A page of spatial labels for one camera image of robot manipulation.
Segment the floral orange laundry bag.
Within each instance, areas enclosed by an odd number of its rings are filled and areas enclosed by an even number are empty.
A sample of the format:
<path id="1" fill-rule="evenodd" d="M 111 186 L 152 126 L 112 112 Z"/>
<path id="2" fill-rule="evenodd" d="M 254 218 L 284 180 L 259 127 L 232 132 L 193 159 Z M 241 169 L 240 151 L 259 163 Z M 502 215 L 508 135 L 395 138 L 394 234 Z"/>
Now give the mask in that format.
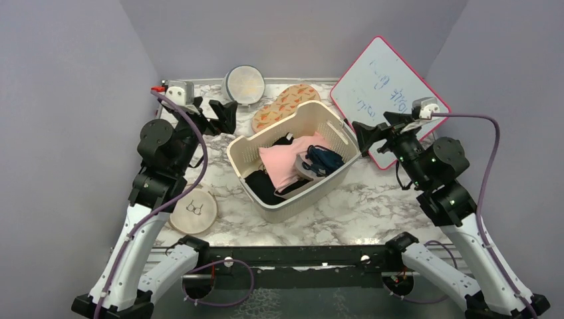
<path id="1" fill-rule="evenodd" d="M 298 105 L 310 100 L 321 100 L 315 88 L 308 84 L 292 85 L 284 89 L 272 103 L 256 111 L 251 120 L 251 129 L 254 133 L 258 133 L 292 115 Z"/>

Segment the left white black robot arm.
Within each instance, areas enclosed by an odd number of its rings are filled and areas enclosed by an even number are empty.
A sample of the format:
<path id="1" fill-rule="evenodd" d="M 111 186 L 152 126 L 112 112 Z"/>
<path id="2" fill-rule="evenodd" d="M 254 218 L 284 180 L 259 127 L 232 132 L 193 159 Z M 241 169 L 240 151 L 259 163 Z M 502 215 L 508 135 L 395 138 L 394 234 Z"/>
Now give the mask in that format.
<path id="1" fill-rule="evenodd" d="M 187 235 L 156 268 L 144 273 L 154 242 L 176 203 L 196 188 L 184 177 L 196 150 L 205 148 L 206 135 L 235 131 L 238 104 L 210 100 L 215 118 L 209 119 L 203 115 L 200 97 L 192 107 L 179 106 L 166 97 L 159 101 L 178 123 L 156 118 L 140 131 L 141 168 L 128 196 L 124 226 L 97 283 L 71 306 L 85 318 L 150 318 L 157 301 L 181 274 L 208 267 L 208 243 Z"/>

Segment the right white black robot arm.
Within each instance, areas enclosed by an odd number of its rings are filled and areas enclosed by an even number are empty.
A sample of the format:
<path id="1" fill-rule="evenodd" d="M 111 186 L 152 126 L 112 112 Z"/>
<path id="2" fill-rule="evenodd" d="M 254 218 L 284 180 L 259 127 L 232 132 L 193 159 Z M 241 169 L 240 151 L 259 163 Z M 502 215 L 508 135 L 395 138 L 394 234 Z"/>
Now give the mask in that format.
<path id="1" fill-rule="evenodd" d="M 352 126 L 360 150 L 382 142 L 379 152 L 396 156 L 419 192 L 421 210 L 451 240 L 470 273 L 436 258 L 407 232 L 386 243 L 388 268 L 415 270 L 456 302 L 466 318 L 536 318 L 550 309 L 547 297 L 530 291 L 504 261 L 478 216 L 477 203 L 458 182 L 470 164 L 460 141 L 442 137 L 424 148 L 404 122 Z"/>

